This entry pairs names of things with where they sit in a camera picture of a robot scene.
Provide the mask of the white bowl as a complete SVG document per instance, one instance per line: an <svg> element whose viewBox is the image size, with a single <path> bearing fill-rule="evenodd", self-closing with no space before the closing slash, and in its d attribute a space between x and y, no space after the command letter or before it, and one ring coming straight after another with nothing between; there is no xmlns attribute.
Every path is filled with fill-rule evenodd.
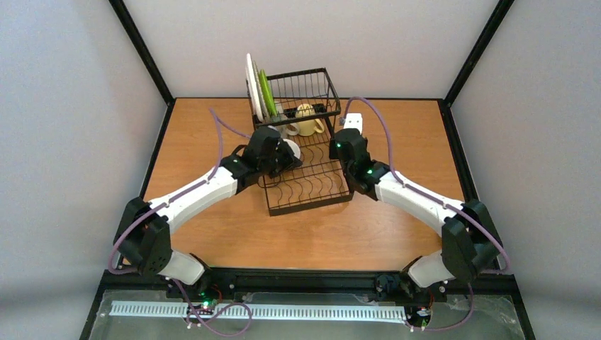
<svg viewBox="0 0 601 340"><path fill-rule="evenodd" d="M285 162L302 162L301 149L293 140L282 139L278 149L281 154L280 158Z"/></svg>

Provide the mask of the woven bamboo tray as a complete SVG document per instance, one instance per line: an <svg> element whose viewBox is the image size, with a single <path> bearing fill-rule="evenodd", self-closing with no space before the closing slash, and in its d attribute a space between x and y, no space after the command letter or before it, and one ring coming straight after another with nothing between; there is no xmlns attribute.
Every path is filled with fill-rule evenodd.
<svg viewBox="0 0 601 340"><path fill-rule="evenodd" d="M262 110L262 116L264 117L263 121L269 122L271 119L269 117L269 112L268 112L268 109L266 107L266 103L264 100L264 94L262 92L261 84L259 81L259 68L257 66L257 63L254 61L254 59L252 59L252 66L253 66L254 78L255 78L255 82L256 82L256 86L257 86L257 92L258 92L258 96L259 96L259 106Z"/></svg>

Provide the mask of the tall seashell mug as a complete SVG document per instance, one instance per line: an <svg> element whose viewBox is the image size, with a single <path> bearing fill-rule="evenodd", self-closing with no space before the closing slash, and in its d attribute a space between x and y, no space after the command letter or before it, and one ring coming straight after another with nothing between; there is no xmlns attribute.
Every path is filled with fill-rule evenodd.
<svg viewBox="0 0 601 340"><path fill-rule="evenodd" d="M284 113L283 106L280 102L275 101L274 103L277 116L272 117L271 125L269 127L279 132L283 139L299 135L298 124L290 123L288 121L288 116Z"/></svg>

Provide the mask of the yellow handled white mug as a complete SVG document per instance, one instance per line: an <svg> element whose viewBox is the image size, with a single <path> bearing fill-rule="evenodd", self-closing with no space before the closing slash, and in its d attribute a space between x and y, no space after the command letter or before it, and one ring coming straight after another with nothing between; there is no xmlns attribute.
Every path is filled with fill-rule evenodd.
<svg viewBox="0 0 601 340"><path fill-rule="evenodd" d="M314 118L316 111L309 103L300 104L296 109L295 118L302 118L297 122L298 134L303 137L315 133L324 133L325 126L318 118Z"/></svg>

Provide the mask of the green plate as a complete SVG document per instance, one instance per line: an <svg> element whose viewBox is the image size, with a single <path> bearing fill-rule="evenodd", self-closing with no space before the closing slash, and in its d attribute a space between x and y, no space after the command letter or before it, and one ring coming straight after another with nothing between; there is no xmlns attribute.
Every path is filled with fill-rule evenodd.
<svg viewBox="0 0 601 340"><path fill-rule="evenodd" d="M267 112L270 117L275 117L277 115L276 105L274 102L273 94L271 92L271 88L269 86L266 72L263 69L259 71L259 85L262 90L262 96L265 102Z"/></svg>

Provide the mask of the blue striped white plate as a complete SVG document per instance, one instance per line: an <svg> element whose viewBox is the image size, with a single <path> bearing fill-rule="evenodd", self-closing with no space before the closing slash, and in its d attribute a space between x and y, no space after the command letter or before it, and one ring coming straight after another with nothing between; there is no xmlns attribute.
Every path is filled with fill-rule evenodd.
<svg viewBox="0 0 601 340"><path fill-rule="evenodd" d="M250 53L246 54L245 59L245 71L246 71L246 81L248 86L249 97L251 101L251 106L253 108L253 112L257 117L257 120L260 123L264 122L264 115L262 112L262 107L260 105L259 100L259 92L257 90L257 80L254 75L254 66L252 63L252 56Z"/></svg>

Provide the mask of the black wire dish rack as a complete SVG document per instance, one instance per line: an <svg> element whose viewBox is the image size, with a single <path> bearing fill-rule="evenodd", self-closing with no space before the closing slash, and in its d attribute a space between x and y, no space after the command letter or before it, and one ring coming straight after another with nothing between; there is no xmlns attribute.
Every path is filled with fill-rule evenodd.
<svg viewBox="0 0 601 340"><path fill-rule="evenodd" d="M341 113L341 103L327 69L275 74L266 79L276 107L288 120L296 122L296 109L306 103L326 128L307 137L286 136L299 146L302 164L259 180L270 216L350 201L353 193L348 189L341 164L330 158L330 140L338 126L335 119Z"/></svg>

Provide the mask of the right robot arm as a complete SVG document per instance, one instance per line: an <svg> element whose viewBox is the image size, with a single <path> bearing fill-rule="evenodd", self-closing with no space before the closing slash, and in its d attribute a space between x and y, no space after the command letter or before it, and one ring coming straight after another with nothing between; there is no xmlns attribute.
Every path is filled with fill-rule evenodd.
<svg viewBox="0 0 601 340"><path fill-rule="evenodd" d="M502 244L487 207L479 200L463 203L416 184L373 160L367 144L355 127L336 132L330 142L330 156L340 161L349 188L410 213L442 241L439 251L405 268L413 283L421 288L453 279L471 283L480 274L491 273Z"/></svg>

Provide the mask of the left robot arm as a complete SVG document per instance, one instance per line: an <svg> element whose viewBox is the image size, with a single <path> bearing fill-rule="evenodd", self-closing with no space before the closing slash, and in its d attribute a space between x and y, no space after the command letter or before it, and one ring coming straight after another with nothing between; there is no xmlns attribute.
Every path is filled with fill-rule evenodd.
<svg viewBox="0 0 601 340"><path fill-rule="evenodd" d="M296 142L283 138L272 127L255 130L247 144L198 179L162 197L130 200L124 209L109 256L120 254L127 266L109 271L142 277L164 276L185 285L196 284L209 267L192 254L172 247L172 235L210 206L231 198L258 183L263 176L278 176L302 164Z"/></svg>

